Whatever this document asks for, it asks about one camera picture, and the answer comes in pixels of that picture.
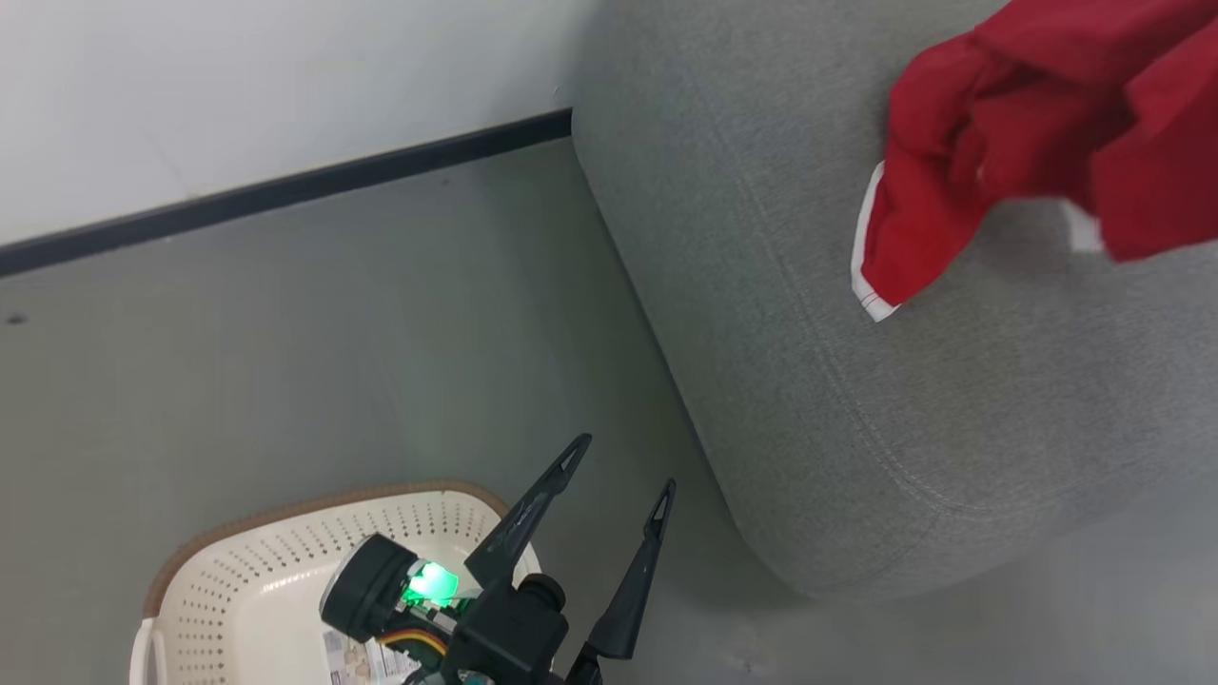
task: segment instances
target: red cloth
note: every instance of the red cloth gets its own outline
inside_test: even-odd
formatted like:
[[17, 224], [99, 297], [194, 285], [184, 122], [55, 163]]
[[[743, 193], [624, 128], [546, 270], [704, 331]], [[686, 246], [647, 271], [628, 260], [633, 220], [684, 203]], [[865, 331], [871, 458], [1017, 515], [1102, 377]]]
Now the red cloth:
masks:
[[1068, 197], [1108, 254], [1218, 238], [1218, 0], [1013, 0], [893, 88], [861, 273], [890, 305], [985, 213]]

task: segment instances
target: gray floor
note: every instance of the gray floor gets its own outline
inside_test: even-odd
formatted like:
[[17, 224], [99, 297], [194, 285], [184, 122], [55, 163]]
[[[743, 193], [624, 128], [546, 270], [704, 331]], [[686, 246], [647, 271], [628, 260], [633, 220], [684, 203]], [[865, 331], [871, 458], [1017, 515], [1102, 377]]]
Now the gray floor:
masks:
[[610, 683], [1211, 683], [1218, 481], [876, 607], [752, 559], [565, 141], [0, 282], [0, 674], [124, 678], [144, 592], [217, 524], [382, 483], [519, 496], [596, 435], [536, 538], [565, 667], [680, 481]]

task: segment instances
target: wire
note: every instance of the wire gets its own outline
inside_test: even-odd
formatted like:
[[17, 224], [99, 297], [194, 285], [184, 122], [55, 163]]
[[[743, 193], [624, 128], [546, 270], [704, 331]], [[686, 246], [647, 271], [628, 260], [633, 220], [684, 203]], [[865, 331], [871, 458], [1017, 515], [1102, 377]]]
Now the wire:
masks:
[[440, 637], [436, 637], [430, 633], [418, 629], [398, 630], [397, 633], [390, 633], [389, 635], [385, 635], [384, 637], [376, 640], [376, 644], [392, 645], [395, 642], [404, 642], [404, 641], [423, 642], [424, 645], [440, 652], [441, 657], [448, 653], [448, 646], [445, 645], [443, 641], [440, 640]]

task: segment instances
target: sticker label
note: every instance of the sticker label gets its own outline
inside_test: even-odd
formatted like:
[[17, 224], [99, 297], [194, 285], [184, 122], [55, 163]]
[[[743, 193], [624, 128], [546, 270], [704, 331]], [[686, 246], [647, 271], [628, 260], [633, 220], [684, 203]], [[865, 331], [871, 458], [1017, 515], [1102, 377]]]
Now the sticker label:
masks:
[[370, 640], [363, 645], [337, 630], [322, 634], [330, 685], [401, 685], [419, 662]]

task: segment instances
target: green led light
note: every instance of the green led light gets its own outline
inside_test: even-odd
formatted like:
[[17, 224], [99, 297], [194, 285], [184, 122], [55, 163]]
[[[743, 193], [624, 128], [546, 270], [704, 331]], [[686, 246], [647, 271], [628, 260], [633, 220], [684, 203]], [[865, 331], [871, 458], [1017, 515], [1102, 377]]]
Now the green led light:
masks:
[[456, 574], [448, 573], [448, 569], [436, 562], [428, 562], [423, 570], [410, 579], [406, 592], [402, 594], [402, 601], [417, 605], [428, 600], [438, 607], [447, 607], [457, 594], [458, 583], [460, 580]]

